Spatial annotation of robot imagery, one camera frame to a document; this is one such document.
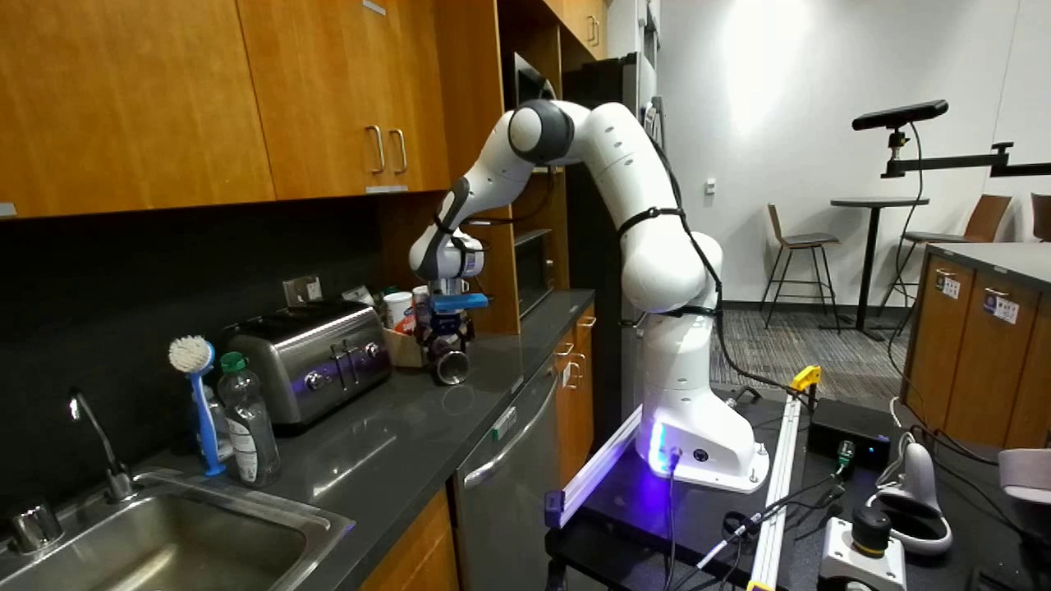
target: silver toaster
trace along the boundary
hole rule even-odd
[[[368,305],[282,309],[230,338],[263,378],[273,424],[305,427],[391,374],[384,325]]]

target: upper cabinet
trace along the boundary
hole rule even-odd
[[[269,200],[233,0],[0,3],[0,210]]]
[[[604,59],[604,3],[608,0],[545,0],[562,26],[591,53]]]
[[[450,184],[434,0],[240,0],[279,197]]]

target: floor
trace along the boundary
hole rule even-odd
[[[900,394],[910,322],[906,312],[883,312],[867,318],[867,332],[857,332],[844,315],[834,322],[821,309],[775,309],[765,325],[755,309],[729,305],[723,335],[729,358],[749,374],[792,381],[805,364],[821,364],[818,397],[887,407]],[[716,394],[746,384],[778,397],[775,387],[739,378],[726,355],[713,355]]]

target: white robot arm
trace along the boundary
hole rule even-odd
[[[769,453],[749,420],[709,391],[709,338],[723,250],[690,233],[673,181],[640,121],[617,102],[581,108],[558,99],[506,112],[480,161],[443,197],[434,223],[411,246],[411,266],[440,296],[466,292],[483,273],[483,250],[460,223],[512,204],[532,167],[585,164],[621,236],[621,289],[647,312],[644,420],[637,453],[660,476],[752,493]]]

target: wooden cabinet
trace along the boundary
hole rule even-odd
[[[604,59],[604,0],[545,0],[562,26],[591,53]]]
[[[558,417],[558,486],[565,486],[591,456],[594,447],[594,387],[591,387],[591,328],[588,305],[555,348],[555,417]]]
[[[959,250],[975,259],[949,250],[926,256],[903,401],[923,427],[962,443],[1044,447],[1051,289],[1002,266],[1021,246]]]
[[[361,584],[365,591],[457,591],[457,538],[447,489],[440,489],[414,525],[394,542]]]
[[[279,197],[450,187],[434,0],[240,0]]]
[[[16,217],[273,194],[233,0],[3,3],[0,128]]]

